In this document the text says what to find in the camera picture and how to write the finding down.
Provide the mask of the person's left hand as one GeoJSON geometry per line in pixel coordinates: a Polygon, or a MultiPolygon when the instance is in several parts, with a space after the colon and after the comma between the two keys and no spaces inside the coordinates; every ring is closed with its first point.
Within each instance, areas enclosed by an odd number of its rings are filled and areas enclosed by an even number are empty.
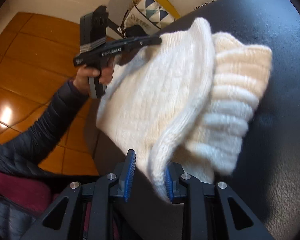
{"type": "Polygon", "coordinates": [[[105,67],[102,68],[101,72],[98,69],[88,67],[86,64],[80,66],[76,77],[72,81],[74,86],[78,91],[84,95],[88,95],[90,91],[90,86],[88,79],[100,76],[99,83],[103,85],[108,85],[113,79],[113,61],[109,60],[105,67]]]}

